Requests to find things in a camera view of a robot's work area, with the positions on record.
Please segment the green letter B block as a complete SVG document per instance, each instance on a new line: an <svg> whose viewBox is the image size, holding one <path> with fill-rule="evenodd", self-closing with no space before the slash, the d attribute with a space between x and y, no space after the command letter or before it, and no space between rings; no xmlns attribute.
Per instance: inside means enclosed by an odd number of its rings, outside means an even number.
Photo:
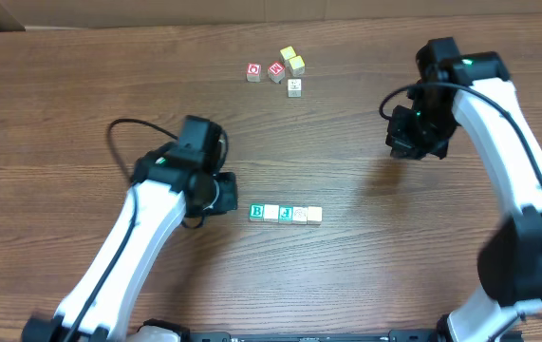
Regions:
<svg viewBox="0 0 542 342"><path fill-rule="evenodd" d="M250 221L264 220L264 205L263 204L253 203L250 205L249 220Z"/></svg>

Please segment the green letter F block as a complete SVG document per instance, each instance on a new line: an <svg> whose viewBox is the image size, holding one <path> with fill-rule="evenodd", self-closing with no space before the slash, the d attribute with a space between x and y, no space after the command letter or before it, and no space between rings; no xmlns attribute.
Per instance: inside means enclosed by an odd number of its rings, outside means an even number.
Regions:
<svg viewBox="0 0 542 342"><path fill-rule="evenodd" d="M278 221L282 224L292 224L293 222L293 207L280 206L278 212Z"/></svg>

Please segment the plain E pretzel block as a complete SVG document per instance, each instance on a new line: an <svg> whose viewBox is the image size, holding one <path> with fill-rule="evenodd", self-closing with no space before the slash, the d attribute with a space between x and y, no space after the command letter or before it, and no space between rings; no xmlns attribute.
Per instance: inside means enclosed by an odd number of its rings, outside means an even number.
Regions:
<svg viewBox="0 0 542 342"><path fill-rule="evenodd" d="M294 206L293 214L292 214L292 223L306 225L308 223L308 208L301 207L301 206Z"/></svg>

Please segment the red Y wooden block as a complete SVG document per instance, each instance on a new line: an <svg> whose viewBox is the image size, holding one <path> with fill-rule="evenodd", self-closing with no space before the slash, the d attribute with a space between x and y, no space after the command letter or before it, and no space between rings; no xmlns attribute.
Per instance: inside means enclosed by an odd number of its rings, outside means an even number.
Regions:
<svg viewBox="0 0 542 342"><path fill-rule="evenodd" d="M323 221L323 208L319 206L309 206L307 208L307 224L319 225Z"/></svg>

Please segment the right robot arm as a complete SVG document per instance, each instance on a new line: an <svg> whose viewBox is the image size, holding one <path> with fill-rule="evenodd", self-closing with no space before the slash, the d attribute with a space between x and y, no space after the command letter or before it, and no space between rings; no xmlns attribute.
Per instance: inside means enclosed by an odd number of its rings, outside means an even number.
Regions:
<svg viewBox="0 0 542 342"><path fill-rule="evenodd" d="M464 55L450 37L416 56L410 107L387 116L396 159L444 158L462 128L473 142L501 210L477 257L479 283L432 330L393 331L393 341L517 341L517 324L542 311L542 149L521 111L510 73L493 51Z"/></svg>

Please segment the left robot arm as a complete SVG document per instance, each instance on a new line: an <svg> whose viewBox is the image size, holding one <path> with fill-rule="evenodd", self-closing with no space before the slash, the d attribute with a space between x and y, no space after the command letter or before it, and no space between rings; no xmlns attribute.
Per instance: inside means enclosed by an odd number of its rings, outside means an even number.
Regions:
<svg viewBox="0 0 542 342"><path fill-rule="evenodd" d="M31 317L24 341L124 341L141 287L169 236L187 219L200 224L238 206L234 173L223 171L226 131L189 116L179 135L128 170L105 134L128 182L120 215L99 253L49 320Z"/></svg>

